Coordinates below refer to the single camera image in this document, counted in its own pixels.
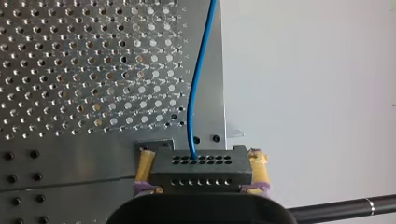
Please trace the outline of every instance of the white background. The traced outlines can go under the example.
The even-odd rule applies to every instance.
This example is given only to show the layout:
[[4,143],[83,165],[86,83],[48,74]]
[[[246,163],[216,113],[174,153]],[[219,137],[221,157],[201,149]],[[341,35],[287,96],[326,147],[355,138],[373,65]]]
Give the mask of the white background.
[[[286,207],[396,193],[396,11],[389,0],[222,0],[232,144],[269,155]],[[396,223],[396,215],[337,223]]]

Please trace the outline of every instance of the hole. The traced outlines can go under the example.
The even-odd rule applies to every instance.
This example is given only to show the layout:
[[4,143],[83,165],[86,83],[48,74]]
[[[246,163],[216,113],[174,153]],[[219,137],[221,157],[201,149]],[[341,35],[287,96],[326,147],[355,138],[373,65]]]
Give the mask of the hole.
[[111,63],[111,58],[110,57],[105,57],[105,63]]
[[18,49],[19,49],[19,50],[26,50],[26,45],[24,45],[24,44],[19,44],[19,45],[18,45]]
[[154,104],[155,106],[160,107],[163,103],[161,101],[156,101]]
[[148,104],[146,102],[144,102],[144,101],[140,103],[140,107],[142,107],[142,108],[145,108],[147,105]]
[[27,67],[29,63],[26,60],[21,61],[21,67]]
[[90,49],[93,47],[93,43],[91,41],[88,41],[86,46],[87,46],[87,48]]
[[174,85],[170,85],[170,86],[168,87],[168,89],[169,89],[169,91],[174,91],[174,90],[175,90],[175,86],[174,86]]
[[198,184],[198,181],[196,180],[196,179],[190,179],[189,180],[189,185],[190,186],[195,186],[195,185],[197,185]]
[[76,64],[78,64],[78,59],[77,58],[73,58],[71,60],[71,62],[72,62],[73,65],[76,65]]
[[119,121],[116,118],[110,120],[111,125],[116,125]]
[[124,56],[120,57],[120,61],[121,61],[122,63],[126,63],[126,57],[124,57]]
[[103,43],[102,43],[102,45],[103,45],[103,47],[105,47],[105,48],[108,48],[108,46],[110,45],[107,41],[104,41]]
[[194,144],[200,144],[201,143],[201,139],[197,136],[194,136]]
[[185,185],[187,184],[187,180],[181,179],[181,180],[179,181],[179,184],[180,184],[181,186],[185,186]]
[[176,104],[176,100],[171,100],[171,101],[169,101],[169,105],[170,106],[174,106]]
[[99,13],[102,15],[106,15],[107,11],[104,8],[100,8]]
[[122,78],[128,78],[129,77],[129,73],[127,73],[127,72],[123,72],[122,73]]
[[114,94],[114,89],[113,88],[108,88],[107,89],[107,94],[109,94],[109,95],[113,95]]
[[50,93],[47,92],[47,91],[43,91],[43,93],[41,93],[41,96],[42,96],[43,98],[49,98],[49,97],[50,97]]
[[146,88],[145,87],[139,87],[139,93],[144,93],[145,91],[146,91]]
[[100,106],[99,104],[94,104],[94,105],[92,106],[92,110],[93,110],[93,111],[100,111],[100,109],[101,109],[101,106]]
[[131,117],[128,117],[128,118],[126,119],[126,123],[127,123],[127,124],[132,124],[132,122],[134,122],[134,120],[133,120]]
[[59,95],[60,98],[66,98],[67,93],[66,93],[66,91],[59,91],[58,95]]
[[9,67],[11,66],[11,62],[5,61],[5,62],[3,62],[3,66],[4,66],[5,68],[9,68]]
[[68,8],[68,9],[66,10],[66,15],[67,15],[67,16],[71,16],[71,15],[73,15],[73,14],[74,14],[74,11],[73,11],[72,9]]
[[96,119],[94,124],[95,124],[95,126],[101,126],[102,125],[102,121],[100,119]]
[[222,185],[222,184],[224,184],[224,181],[222,179],[216,180],[216,185]]
[[207,180],[206,180],[206,184],[209,185],[209,186],[211,186],[211,185],[214,185],[214,184],[215,184],[215,181],[212,180],[212,179],[207,179]]
[[123,93],[128,94],[129,92],[131,92],[131,89],[129,89],[129,87],[125,87],[122,91]]
[[58,32],[58,28],[57,28],[56,26],[51,26],[51,27],[50,27],[50,30],[51,30],[53,33],[57,33],[57,32]]
[[90,15],[90,14],[91,14],[91,12],[90,12],[90,10],[89,10],[89,9],[87,9],[87,8],[84,8],[84,9],[82,10],[82,14],[84,14],[85,16],[88,16],[88,15]]
[[23,28],[21,28],[21,27],[15,28],[15,31],[16,31],[18,34],[23,34],[23,32],[24,32]]
[[97,79],[97,75],[95,73],[91,73],[90,80],[96,80],[96,79]]
[[77,110],[78,113],[81,113],[81,112],[84,111],[84,106],[83,106],[83,105],[78,105],[78,106],[76,107],[76,110]]
[[155,118],[157,121],[161,121],[163,120],[163,116],[162,115],[157,115],[157,117]]
[[69,33],[73,33],[76,31],[76,28],[74,26],[68,26],[67,30],[69,31]]
[[71,42],[71,43],[69,44],[69,47],[70,47],[70,49],[75,49],[75,48],[77,47],[77,43]]
[[114,104],[114,103],[110,103],[110,104],[108,105],[108,108],[109,108],[110,110],[115,110],[115,109],[117,108],[117,106],[116,106],[116,104]]
[[107,79],[113,79],[113,78],[114,78],[114,74],[112,74],[112,73],[107,73],[107,74],[106,74],[106,78],[107,78]]

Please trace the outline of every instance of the black object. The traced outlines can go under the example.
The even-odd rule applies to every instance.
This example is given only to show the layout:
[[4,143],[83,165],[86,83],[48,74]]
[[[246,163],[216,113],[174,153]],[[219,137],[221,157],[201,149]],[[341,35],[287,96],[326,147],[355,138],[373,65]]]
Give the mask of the black object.
[[396,212],[396,195],[296,207],[289,209],[289,211],[299,224],[369,217]]
[[37,159],[39,156],[40,156],[40,152],[37,151],[37,150],[33,150],[33,151],[30,152],[30,157],[32,159]]
[[41,217],[39,220],[38,220],[38,223],[39,224],[47,224],[47,223],[49,223],[50,222],[50,220],[47,218],[47,217]]
[[10,184],[15,184],[15,183],[17,183],[17,181],[18,181],[18,177],[17,177],[16,175],[9,175],[9,176],[7,177],[7,181],[8,181],[8,183],[10,183]]
[[38,203],[43,203],[44,201],[46,201],[46,196],[44,196],[43,194],[39,194],[35,197],[35,201]]
[[201,139],[197,136],[194,137],[194,144],[200,144],[201,143]]
[[120,207],[107,224],[296,224],[278,203],[250,194],[153,194]]
[[14,153],[12,153],[12,152],[6,152],[5,154],[4,154],[4,159],[6,160],[6,161],[12,161],[12,160],[14,160]]
[[15,224],[24,224],[24,221],[23,221],[23,219],[18,218],[18,219],[16,219],[16,220],[14,221],[14,223],[15,223]]
[[213,139],[213,141],[215,141],[215,142],[220,142],[220,141],[221,141],[220,136],[218,136],[218,135],[216,135],[216,134],[213,135],[212,139]]
[[187,150],[158,150],[150,184],[166,193],[239,192],[249,185],[252,170],[245,146],[233,150],[199,150],[194,161]]
[[18,205],[20,205],[22,203],[22,200],[21,200],[21,198],[18,198],[18,197],[17,198],[13,198],[11,203],[13,205],[15,205],[15,206],[18,206]]
[[43,175],[40,173],[35,173],[33,174],[33,180],[34,181],[40,181],[43,178]]

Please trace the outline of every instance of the blue wire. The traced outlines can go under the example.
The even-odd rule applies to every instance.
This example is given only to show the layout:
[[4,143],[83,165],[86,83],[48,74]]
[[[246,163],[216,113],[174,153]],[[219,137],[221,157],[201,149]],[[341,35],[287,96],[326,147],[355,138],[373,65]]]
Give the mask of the blue wire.
[[194,125],[193,125],[193,115],[194,115],[194,105],[195,105],[195,97],[199,82],[199,77],[201,75],[202,64],[204,63],[205,53],[207,42],[210,37],[210,31],[212,30],[212,23],[215,16],[215,9],[217,0],[210,0],[209,11],[207,13],[207,19],[205,24],[204,35],[202,37],[201,47],[198,53],[197,63],[194,69],[194,75],[192,77],[191,89],[190,89],[190,97],[189,104],[187,106],[187,136],[189,140],[189,148],[190,154],[193,160],[197,159],[197,152],[195,150],[194,144]]

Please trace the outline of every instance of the metal enclosure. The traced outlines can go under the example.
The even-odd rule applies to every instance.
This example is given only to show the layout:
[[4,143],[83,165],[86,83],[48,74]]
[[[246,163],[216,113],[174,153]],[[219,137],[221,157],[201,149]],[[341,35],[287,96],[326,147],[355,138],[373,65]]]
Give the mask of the metal enclosure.
[[[0,2],[0,223],[105,223],[133,196],[136,143],[188,149],[208,6]],[[198,149],[226,148],[222,87],[218,5],[195,107]]]

